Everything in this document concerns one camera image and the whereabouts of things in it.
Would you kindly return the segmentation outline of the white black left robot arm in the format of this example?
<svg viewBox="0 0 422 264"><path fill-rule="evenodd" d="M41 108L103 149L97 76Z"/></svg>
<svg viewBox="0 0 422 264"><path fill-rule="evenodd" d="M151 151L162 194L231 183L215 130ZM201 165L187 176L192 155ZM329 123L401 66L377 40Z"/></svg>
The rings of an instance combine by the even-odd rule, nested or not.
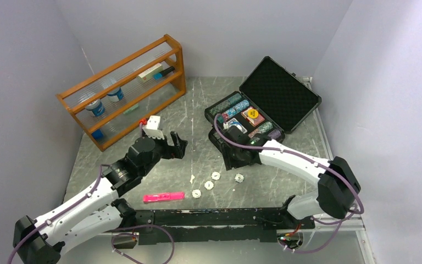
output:
<svg viewBox="0 0 422 264"><path fill-rule="evenodd" d="M72 248L109 230L130 230L136 211L122 199L162 159L182 159L188 142L174 131L166 136L142 133L126 155L102 164L99 175L86 189L59 207L36 218L24 216L15 223L13 250L7 262L19 256L23 263L57 263Z"/></svg>

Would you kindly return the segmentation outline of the blue card deck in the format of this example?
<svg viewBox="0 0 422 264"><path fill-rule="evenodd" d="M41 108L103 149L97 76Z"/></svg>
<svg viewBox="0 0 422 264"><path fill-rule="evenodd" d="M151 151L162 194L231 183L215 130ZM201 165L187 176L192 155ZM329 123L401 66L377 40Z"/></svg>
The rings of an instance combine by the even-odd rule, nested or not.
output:
<svg viewBox="0 0 422 264"><path fill-rule="evenodd" d="M224 124L224 128L228 129L230 127L236 127L238 128L242 133L246 134L247 133L247 129L242 125L241 122L239 122L236 118L232 118L229 119L228 121L226 121L226 123Z"/></svg>

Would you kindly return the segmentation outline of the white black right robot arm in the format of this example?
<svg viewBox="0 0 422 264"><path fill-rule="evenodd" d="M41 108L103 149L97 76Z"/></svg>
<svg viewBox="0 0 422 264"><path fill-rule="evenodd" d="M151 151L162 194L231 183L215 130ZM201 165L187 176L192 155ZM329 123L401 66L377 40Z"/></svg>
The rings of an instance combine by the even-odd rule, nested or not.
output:
<svg viewBox="0 0 422 264"><path fill-rule="evenodd" d="M310 156L265 135L251 143L237 128L230 128L225 134L220 129L216 132L239 161L272 166L314 186L314 191L295 196L284 205L280 221L286 228L294 228L302 219L323 213L339 222L364 213L359 198L361 187L345 159Z"/></svg>

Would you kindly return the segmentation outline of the black poker case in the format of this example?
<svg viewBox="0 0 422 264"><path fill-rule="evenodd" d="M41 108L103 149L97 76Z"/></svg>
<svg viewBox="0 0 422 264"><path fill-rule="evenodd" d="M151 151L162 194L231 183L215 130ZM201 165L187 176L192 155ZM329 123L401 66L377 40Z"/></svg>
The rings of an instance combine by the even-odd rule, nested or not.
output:
<svg viewBox="0 0 422 264"><path fill-rule="evenodd" d="M247 129L246 135L248 136L254 129L270 121L274 129L278 129L282 133L281 138L277 140L278 142L282 142L286 134L294 132L321 104L319 95L296 79L293 74L289 73L272 58L266 56L243 81L237 91L225 96L204 110L206 120L212 124L208 138L219 152L220 136L216 130L220 129L221 132L225 130L223 123L218 122L218 117L225 111L216 115L211 115L209 111L218 103L234 94L241 94L241 101L248 100L250 107L257 109L265 118L264 122L257 126L252 126L245 120L241 112L232 117L236 118ZM256 134L250 138L251 143L259 140L260 136L262 134Z"/></svg>

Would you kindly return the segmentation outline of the yellow big blind button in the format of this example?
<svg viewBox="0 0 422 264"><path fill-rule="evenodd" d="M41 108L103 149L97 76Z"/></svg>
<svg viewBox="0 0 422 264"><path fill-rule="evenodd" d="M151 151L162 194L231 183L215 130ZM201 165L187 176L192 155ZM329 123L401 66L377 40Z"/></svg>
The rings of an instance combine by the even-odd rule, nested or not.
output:
<svg viewBox="0 0 422 264"><path fill-rule="evenodd" d="M251 119L257 119L259 117L259 112L256 109L249 109L247 115Z"/></svg>

